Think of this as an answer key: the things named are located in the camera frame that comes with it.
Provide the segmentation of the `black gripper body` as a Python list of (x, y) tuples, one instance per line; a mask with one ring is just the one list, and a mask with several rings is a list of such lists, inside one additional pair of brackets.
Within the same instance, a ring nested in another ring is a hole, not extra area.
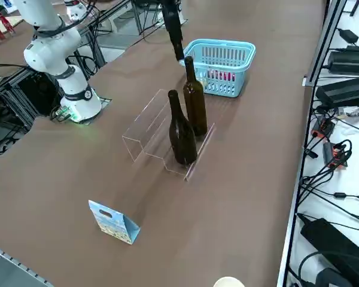
[(179, 17), (179, 4), (180, 1), (175, 0), (162, 0), (162, 14), (166, 30), (172, 32), (181, 27)]

